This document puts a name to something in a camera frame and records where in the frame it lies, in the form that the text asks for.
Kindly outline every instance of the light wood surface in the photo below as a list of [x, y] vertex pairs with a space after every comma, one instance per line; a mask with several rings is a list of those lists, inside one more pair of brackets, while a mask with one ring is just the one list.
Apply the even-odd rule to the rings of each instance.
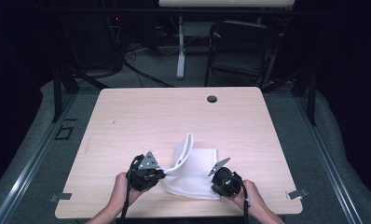
[[161, 7], [292, 7], [294, 0], [159, 0]]
[[[207, 97], [214, 95], [214, 104]], [[188, 133], [194, 147], [215, 147], [217, 160], [259, 187], [276, 214], [297, 214], [299, 200], [279, 139], [258, 88], [106, 89], [98, 98], [64, 187], [58, 218], [93, 217], [108, 202], [115, 176], [133, 158], [153, 152], [170, 167], [172, 153]], [[227, 199], [196, 200], [166, 192], [158, 183], [133, 204], [127, 217], [241, 216]]]

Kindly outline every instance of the metal bracket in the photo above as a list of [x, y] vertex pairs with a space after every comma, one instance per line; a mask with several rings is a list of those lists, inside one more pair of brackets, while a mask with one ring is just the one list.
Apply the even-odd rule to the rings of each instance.
[[223, 167], [231, 158], [228, 157], [224, 160], [221, 160], [221, 161], [218, 161], [215, 166], [212, 168], [212, 170], [209, 172], [208, 176], [211, 176], [211, 175], [214, 175], [215, 173], [217, 173], [217, 171], [219, 169], [221, 169], [221, 167]]
[[157, 168], [159, 168], [159, 165], [153, 153], [151, 151], [147, 152], [147, 154], [145, 154], [144, 159], [139, 165], [139, 169], [148, 170], [148, 169], [157, 169]]
[[[70, 135], [72, 134], [73, 129], [74, 129], [73, 127], [63, 128], [63, 125], [61, 125], [61, 128], [57, 132], [57, 134], [55, 135], [54, 140], [69, 140]], [[67, 132], [67, 135], [66, 136], [60, 136], [62, 131], [68, 131]]]
[[287, 198], [293, 199], [302, 199], [303, 197], [307, 196], [309, 193], [306, 189], [298, 189], [292, 192], [285, 192]]
[[49, 201], [52, 203], [58, 203], [60, 200], [70, 200], [72, 197], [71, 193], [59, 193], [58, 195], [51, 195]]

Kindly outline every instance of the table leg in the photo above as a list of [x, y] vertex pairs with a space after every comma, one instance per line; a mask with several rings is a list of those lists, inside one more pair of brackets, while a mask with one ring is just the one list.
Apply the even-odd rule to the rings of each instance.
[[183, 33], [183, 17], [179, 17], [179, 61], [177, 63], [177, 78], [185, 77], [185, 41]]

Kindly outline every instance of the hand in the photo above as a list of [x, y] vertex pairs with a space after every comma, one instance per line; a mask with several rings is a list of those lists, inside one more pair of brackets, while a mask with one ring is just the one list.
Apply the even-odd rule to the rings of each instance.
[[[114, 218], [121, 213], [124, 208], [124, 202], [127, 197], [127, 173], [121, 173], [116, 176], [116, 183], [113, 187], [110, 200], [107, 206], [102, 209], [95, 217], [93, 217], [88, 223], [110, 223]], [[130, 191], [130, 206], [148, 189], [143, 191], [138, 191], [136, 189], [131, 189]]]
[[[255, 217], [259, 222], [265, 223], [283, 223], [282, 220], [276, 216], [265, 204], [264, 199], [258, 191], [257, 186], [250, 180], [243, 180], [243, 185], [247, 190], [247, 196], [249, 197], [249, 215]], [[241, 188], [240, 193], [233, 197], [226, 197], [234, 204], [236, 204], [241, 210], [244, 206], [244, 192]]]

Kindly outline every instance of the person's hand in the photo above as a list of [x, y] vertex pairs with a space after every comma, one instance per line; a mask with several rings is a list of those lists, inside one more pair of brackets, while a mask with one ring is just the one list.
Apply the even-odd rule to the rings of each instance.
[[[258, 191], [257, 186], [250, 180], [243, 180], [243, 185], [247, 190], [247, 196], [249, 197], [249, 215], [255, 217], [259, 222], [265, 223], [283, 223], [282, 220], [276, 216], [265, 204], [264, 199]], [[244, 206], [244, 192], [243, 188], [240, 189], [240, 193], [233, 197], [226, 197], [234, 204], [236, 204], [241, 210]]]
[[[116, 183], [113, 187], [110, 200], [107, 206], [102, 209], [95, 217], [93, 217], [88, 223], [110, 223], [114, 218], [121, 213], [124, 208], [124, 202], [127, 197], [127, 173], [121, 173], [116, 176]], [[130, 191], [130, 206], [148, 189], [138, 191], [131, 189]]]
[[[127, 185], [128, 185], [127, 173], [121, 173], [116, 176], [116, 184], [113, 187], [110, 200], [106, 207], [110, 207], [113, 210], [115, 209], [118, 210], [120, 208], [118, 213], [122, 211], [122, 207], [124, 206], [124, 202], [127, 196]], [[148, 189], [143, 191], [131, 189], [130, 206], [146, 191], [148, 191]]]

